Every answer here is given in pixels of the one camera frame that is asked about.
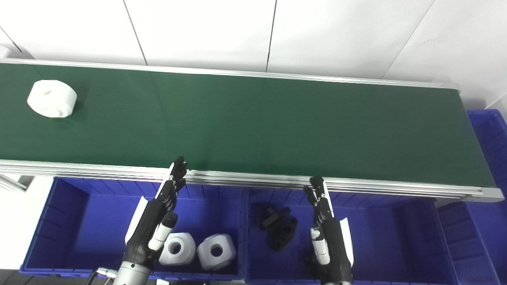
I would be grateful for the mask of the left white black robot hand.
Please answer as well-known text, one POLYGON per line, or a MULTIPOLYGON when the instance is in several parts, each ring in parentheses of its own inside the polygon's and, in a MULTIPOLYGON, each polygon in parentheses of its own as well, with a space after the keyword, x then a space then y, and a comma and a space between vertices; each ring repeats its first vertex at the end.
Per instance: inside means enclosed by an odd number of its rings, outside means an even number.
POLYGON ((152 249, 149 246, 150 241, 155 235, 155 231, 163 225, 163 220, 172 218, 170 227, 174 228, 177 221, 177 215, 174 209, 177 204, 177 195, 183 186, 185 186, 185 175, 188 164, 183 156, 178 157, 170 166, 170 174, 167 177, 154 199, 147 202, 145 210, 141 215, 133 235, 126 244, 126 251, 123 255, 124 262, 130 262, 147 267, 150 270, 159 260, 163 251, 164 241, 161 242, 159 249, 152 249))

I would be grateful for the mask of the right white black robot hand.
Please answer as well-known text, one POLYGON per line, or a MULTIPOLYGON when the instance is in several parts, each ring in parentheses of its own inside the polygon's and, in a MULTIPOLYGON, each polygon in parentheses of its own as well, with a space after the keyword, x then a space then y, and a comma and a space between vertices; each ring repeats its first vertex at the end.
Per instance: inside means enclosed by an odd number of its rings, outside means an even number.
POLYGON ((313 207, 310 237, 317 276, 322 285, 351 285, 353 264, 347 256, 341 222, 335 218, 326 181, 315 175, 309 182, 303 190, 313 207))

